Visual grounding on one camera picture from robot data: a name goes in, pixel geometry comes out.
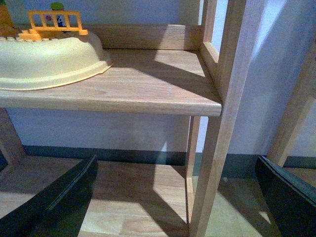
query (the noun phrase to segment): cream plastic basin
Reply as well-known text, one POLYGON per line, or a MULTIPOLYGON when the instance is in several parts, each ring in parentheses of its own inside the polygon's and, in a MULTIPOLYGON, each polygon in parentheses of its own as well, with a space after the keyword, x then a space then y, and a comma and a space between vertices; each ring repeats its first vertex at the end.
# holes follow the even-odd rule
POLYGON ((0 40, 0 89, 38 90, 81 81, 112 65, 99 38, 89 32, 40 42, 0 40))

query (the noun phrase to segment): shelf board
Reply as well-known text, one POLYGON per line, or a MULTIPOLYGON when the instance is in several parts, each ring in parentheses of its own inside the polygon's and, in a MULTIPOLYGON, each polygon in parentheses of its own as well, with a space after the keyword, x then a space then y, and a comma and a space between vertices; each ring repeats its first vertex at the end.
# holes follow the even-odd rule
POLYGON ((107 50, 102 75, 37 91, 0 90, 0 107, 220 116, 221 101, 198 52, 107 50))
MULTIPOLYGON (((79 162, 26 157, 0 179, 0 218, 79 162)), ((94 193, 79 237, 187 236, 183 166, 98 161, 94 193)))

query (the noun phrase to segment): lower shelf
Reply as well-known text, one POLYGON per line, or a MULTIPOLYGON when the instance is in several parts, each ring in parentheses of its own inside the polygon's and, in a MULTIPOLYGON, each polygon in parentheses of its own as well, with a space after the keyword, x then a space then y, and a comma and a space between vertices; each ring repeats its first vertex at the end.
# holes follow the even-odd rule
MULTIPOLYGON (((26 157, 0 179, 0 217, 79 162, 26 157)), ((99 161, 94 194, 79 237, 182 236, 186 223, 185 168, 99 161)))

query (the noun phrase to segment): yellow toy fence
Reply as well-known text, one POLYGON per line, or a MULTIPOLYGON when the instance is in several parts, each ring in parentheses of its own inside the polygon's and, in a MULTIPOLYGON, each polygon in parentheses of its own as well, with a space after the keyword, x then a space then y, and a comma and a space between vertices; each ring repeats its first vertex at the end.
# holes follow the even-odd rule
POLYGON ((42 38, 52 37, 56 32, 78 32, 79 35, 85 36, 88 34, 88 30, 82 28, 81 16, 79 11, 29 11, 29 19, 32 28, 29 31, 22 31, 19 37, 24 40, 40 40, 42 38), (41 26, 36 26, 34 16, 39 15, 41 20, 41 26), (48 26, 45 16, 51 16, 53 26, 48 26), (66 26, 58 26, 57 16, 63 16, 66 26), (77 19, 77 26, 70 26, 70 16, 75 16, 77 19))

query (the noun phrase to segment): wooden post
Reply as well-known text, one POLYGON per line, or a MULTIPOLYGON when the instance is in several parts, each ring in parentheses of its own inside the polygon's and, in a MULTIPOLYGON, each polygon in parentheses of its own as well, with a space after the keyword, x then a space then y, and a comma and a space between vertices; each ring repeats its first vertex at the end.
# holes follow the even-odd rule
POLYGON ((316 42, 312 42, 267 158, 284 166, 315 100, 316 42))
POLYGON ((223 100, 220 117, 208 120, 201 171, 197 183, 191 237, 203 237, 224 167, 228 146, 247 77, 264 1, 230 0, 218 71, 213 78, 223 100))
POLYGON ((5 108, 0 108, 0 150, 10 166, 17 166, 25 151, 5 108))
POLYGON ((217 0, 204 1, 204 15, 202 25, 204 27, 203 42, 212 42, 215 22, 217 0))
POLYGON ((200 116, 191 116, 190 119, 190 130, 188 138, 188 150, 186 158, 186 196, 187 196, 187 223, 191 221, 191 215, 194 203, 194 192, 193 192, 193 169, 196 159, 197 144, 198 144, 198 130, 200 116))

